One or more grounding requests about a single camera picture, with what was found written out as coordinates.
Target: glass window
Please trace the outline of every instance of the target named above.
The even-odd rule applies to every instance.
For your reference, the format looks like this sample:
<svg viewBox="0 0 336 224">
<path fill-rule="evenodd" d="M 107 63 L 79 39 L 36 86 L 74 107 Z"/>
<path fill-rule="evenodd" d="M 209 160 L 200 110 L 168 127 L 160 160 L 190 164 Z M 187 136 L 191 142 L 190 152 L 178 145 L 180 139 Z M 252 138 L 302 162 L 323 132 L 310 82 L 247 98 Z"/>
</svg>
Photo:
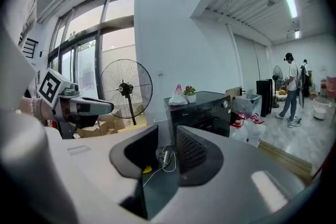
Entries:
<svg viewBox="0 0 336 224">
<path fill-rule="evenodd" d="M 55 39 L 54 39 L 54 46 L 53 46 L 52 50 L 56 49 L 61 44 L 62 36 L 63 36 L 64 29 L 65 29 L 65 24 L 66 24 L 68 18 L 69 18 L 69 15 L 65 15 L 63 18 L 60 19 L 61 21 L 60 21 L 58 29 L 57 29 L 57 33 L 56 33 L 56 36 L 55 36 Z"/>
<path fill-rule="evenodd" d="M 134 27 L 113 31 L 103 35 L 102 51 L 134 45 Z"/>
<path fill-rule="evenodd" d="M 70 81 L 73 81 L 73 73 L 74 73 L 73 56 L 74 56 L 73 50 L 67 52 L 62 56 L 62 76 Z"/>
<path fill-rule="evenodd" d="M 105 21 L 134 14 L 134 0 L 117 0 L 109 3 Z"/>
<path fill-rule="evenodd" d="M 95 46 L 96 41 L 93 40 L 78 47 L 77 76 L 82 97 L 98 98 L 94 63 Z"/>
<path fill-rule="evenodd" d="M 63 36 L 63 32 L 64 32 L 64 28 L 65 26 L 62 26 L 58 31 L 57 31 L 57 35 L 56 35 L 56 39 L 55 39 L 55 46 L 54 49 L 56 49 L 62 41 L 62 36 Z"/>
<path fill-rule="evenodd" d="M 51 61 L 50 68 L 58 72 L 58 57 Z"/>
<path fill-rule="evenodd" d="M 101 70 L 119 59 L 137 60 L 134 27 L 107 33 L 102 40 Z"/>
<path fill-rule="evenodd" d="M 82 30 L 99 24 L 103 8 L 104 5 L 101 5 L 73 19 L 69 24 L 65 40 L 68 40 L 70 36 L 75 35 Z"/>
</svg>

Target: window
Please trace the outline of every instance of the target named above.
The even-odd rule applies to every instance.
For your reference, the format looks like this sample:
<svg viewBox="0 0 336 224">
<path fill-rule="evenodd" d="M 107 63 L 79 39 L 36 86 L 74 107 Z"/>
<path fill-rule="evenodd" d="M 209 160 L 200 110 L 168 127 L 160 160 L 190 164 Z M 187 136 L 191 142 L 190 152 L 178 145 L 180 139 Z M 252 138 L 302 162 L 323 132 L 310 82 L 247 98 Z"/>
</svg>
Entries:
<svg viewBox="0 0 336 224">
<path fill-rule="evenodd" d="M 57 32 L 56 32 L 55 37 L 54 37 L 54 46 L 53 46 L 52 50 L 56 49 L 62 43 L 62 36 L 63 36 L 63 33 L 64 33 L 65 24 L 66 24 L 68 18 L 69 18 L 69 14 L 60 18 L 60 22 L 59 22 L 58 27 L 57 27 Z"/>
<path fill-rule="evenodd" d="M 77 76 L 81 96 L 98 98 L 95 72 L 96 41 L 78 47 Z"/>
<path fill-rule="evenodd" d="M 58 72 L 58 57 L 51 61 L 50 68 Z"/>
<path fill-rule="evenodd" d="M 134 0 L 89 0 L 74 7 L 68 14 L 60 18 L 53 37 L 53 46 L 49 54 L 50 67 L 58 71 L 58 55 L 61 57 L 61 73 L 73 82 L 78 83 L 80 94 L 83 97 L 98 98 L 96 81 L 96 40 L 102 40 L 99 44 L 102 53 L 99 54 L 100 72 L 111 62 L 127 58 L 136 60 L 134 27 L 109 31 L 104 22 L 132 16 L 134 14 Z M 91 31 L 76 39 L 76 43 L 67 42 L 60 51 L 55 50 L 83 30 L 97 26 L 97 31 Z M 106 33 L 99 39 L 98 29 Z"/>
<path fill-rule="evenodd" d="M 56 35 L 56 40 L 55 40 L 55 46 L 54 49 L 57 48 L 62 41 L 62 36 L 63 36 L 63 32 L 64 32 L 64 28 L 65 26 L 62 26 L 58 31 L 57 31 L 57 35 Z"/>
<path fill-rule="evenodd" d="M 107 33 L 103 35 L 102 40 L 101 71 L 119 59 L 137 60 L 134 27 Z"/>
<path fill-rule="evenodd" d="M 74 34 L 99 24 L 103 8 L 104 5 L 101 5 L 73 19 L 69 24 L 65 40 L 68 40 Z"/>
<path fill-rule="evenodd" d="M 63 54 L 62 56 L 62 75 L 66 79 L 73 81 L 74 75 L 74 53 L 73 50 Z"/>
<path fill-rule="evenodd" d="M 109 3 L 105 22 L 134 14 L 134 0 L 117 0 Z"/>
</svg>

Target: wooden baseboard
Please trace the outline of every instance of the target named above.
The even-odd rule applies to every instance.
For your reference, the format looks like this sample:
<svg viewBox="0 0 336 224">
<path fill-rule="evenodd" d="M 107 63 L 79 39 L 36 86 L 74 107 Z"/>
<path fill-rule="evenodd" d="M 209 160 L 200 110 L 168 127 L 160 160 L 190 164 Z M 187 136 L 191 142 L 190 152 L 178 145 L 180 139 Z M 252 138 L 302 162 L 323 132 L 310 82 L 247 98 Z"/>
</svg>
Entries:
<svg viewBox="0 0 336 224">
<path fill-rule="evenodd" d="M 264 141 L 260 141 L 258 149 L 272 158 L 276 163 L 300 177 L 306 186 L 309 186 L 312 183 L 311 163 L 295 157 Z"/>
</svg>

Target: white wall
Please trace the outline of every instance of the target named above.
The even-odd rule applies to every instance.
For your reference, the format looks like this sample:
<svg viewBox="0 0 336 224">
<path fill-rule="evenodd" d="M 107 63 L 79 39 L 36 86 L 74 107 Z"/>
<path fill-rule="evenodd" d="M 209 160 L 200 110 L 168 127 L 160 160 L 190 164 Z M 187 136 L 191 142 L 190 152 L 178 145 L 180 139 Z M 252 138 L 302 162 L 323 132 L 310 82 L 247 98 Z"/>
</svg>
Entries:
<svg viewBox="0 0 336 224">
<path fill-rule="evenodd" d="M 270 79 L 270 62 L 266 47 L 252 40 L 234 35 L 243 75 L 243 88 L 249 93 L 257 92 L 256 81 Z"/>
<path fill-rule="evenodd" d="M 224 93 L 239 86 L 236 55 L 224 24 L 190 19 L 185 0 L 135 0 L 137 60 L 153 81 L 149 121 L 166 119 L 163 99 L 176 85 Z"/>
<path fill-rule="evenodd" d="M 282 69 L 285 77 L 288 76 L 288 64 L 283 58 L 288 52 L 293 54 L 298 67 L 304 59 L 307 59 L 317 91 L 320 91 L 320 81 L 323 77 L 336 77 L 335 34 L 316 35 L 273 46 L 274 63 Z"/>
</svg>

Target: oven door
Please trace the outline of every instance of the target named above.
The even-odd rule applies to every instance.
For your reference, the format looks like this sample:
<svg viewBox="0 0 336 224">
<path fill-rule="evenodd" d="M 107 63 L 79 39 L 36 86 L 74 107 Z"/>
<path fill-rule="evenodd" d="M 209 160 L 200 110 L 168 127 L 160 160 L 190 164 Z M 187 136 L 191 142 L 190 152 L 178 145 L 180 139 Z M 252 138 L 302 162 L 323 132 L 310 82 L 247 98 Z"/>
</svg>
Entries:
<svg viewBox="0 0 336 224">
<path fill-rule="evenodd" d="M 230 122 L 217 116 L 211 116 L 195 122 L 191 127 L 219 134 L 225 137 L 230 136 Z"/>
</svg>

